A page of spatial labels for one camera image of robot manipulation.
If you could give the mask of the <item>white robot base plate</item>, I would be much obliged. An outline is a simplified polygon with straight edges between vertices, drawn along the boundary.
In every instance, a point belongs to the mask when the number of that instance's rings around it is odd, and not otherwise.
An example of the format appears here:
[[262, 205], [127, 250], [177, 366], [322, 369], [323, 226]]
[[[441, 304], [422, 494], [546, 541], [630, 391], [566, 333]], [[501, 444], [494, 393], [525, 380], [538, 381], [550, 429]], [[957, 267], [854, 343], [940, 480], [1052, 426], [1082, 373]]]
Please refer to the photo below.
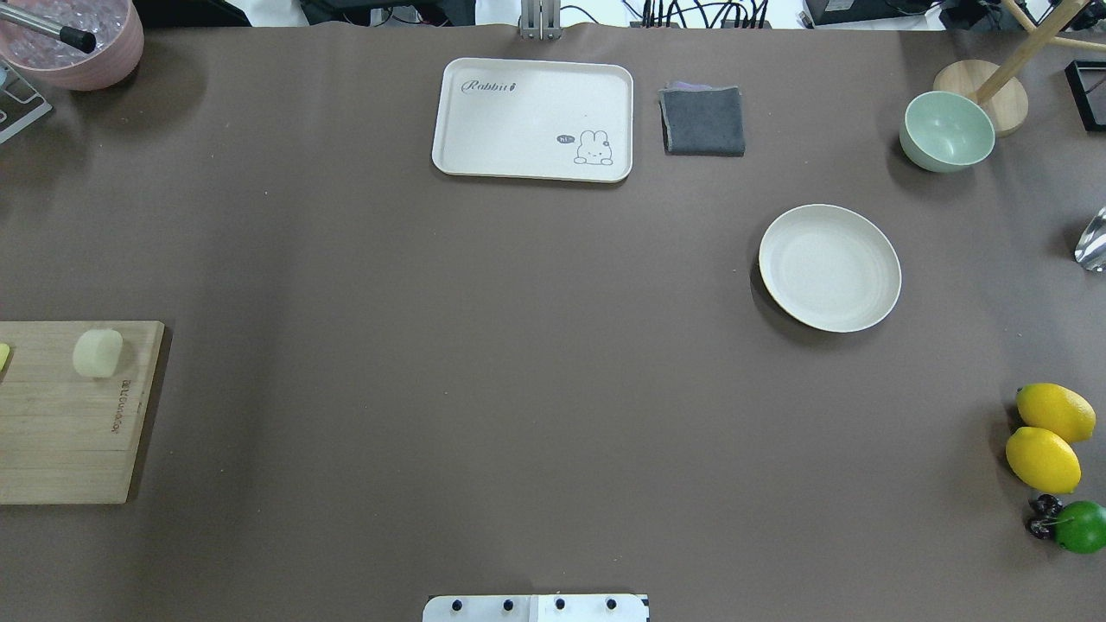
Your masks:
[[422, 621], [649, 621], [648, 597], [633, 593], [438, 595]]

